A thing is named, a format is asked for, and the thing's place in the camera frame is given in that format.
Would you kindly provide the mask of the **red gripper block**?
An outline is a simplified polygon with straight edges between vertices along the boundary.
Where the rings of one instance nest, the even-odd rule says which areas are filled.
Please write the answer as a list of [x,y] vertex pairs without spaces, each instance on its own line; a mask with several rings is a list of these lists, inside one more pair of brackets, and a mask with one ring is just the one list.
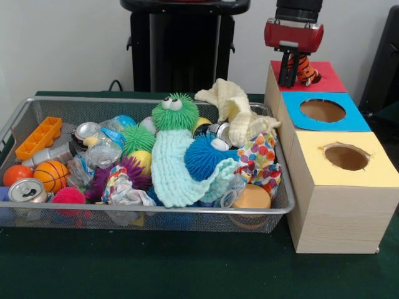
[[[265,44],[275,49],[297,48],[299,52],[314,53],[318,50],[324,35],[324,25],[320,23],[289,21],[270,18],[264,29]],[[293,87],[297,78],[300,54],[285,51],[279,72],[279,85]]]

